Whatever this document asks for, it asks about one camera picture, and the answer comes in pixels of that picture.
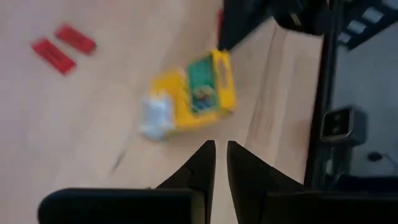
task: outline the red block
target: red block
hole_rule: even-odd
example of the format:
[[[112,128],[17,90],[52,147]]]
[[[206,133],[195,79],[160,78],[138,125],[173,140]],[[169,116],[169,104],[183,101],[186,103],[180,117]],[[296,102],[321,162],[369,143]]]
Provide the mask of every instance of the red block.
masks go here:
[[[223,10],[219,10],[218,11],[218,39],[220,39],[220,35],[221,35],[221,29],[223,28],[224,25],[224,11]]]
[[[31,46],[38,55],[51,63],[63,75],[66,75],[67,72],[76,66],[72,59],[62,53],[46,38],[35,41]]]
[[[84,36],[68,24],[62,25],[55,32],[55,36],[87,55],[91,54],[96,48],[94,40]]]

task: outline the wooden table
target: wooden table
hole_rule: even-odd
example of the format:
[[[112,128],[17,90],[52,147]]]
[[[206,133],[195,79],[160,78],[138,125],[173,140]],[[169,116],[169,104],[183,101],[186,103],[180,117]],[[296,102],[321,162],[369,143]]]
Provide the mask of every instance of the wooden table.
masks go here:
[[[207,139],[217,146],[213,223],[236,223],[226,173],[235,140],[303,181],[322,40],[261,25],[231,53],[238,108],[221,122],[150,142],[141,100],[160,71],[216,46],[219,1],[3,0],[0,9],[0,217],[36,222],[65,187],[155,187]],[[53,36],[69,22],[95,39],[86,57]],[[68,77],[29,44],[42,36],[77,63]]]

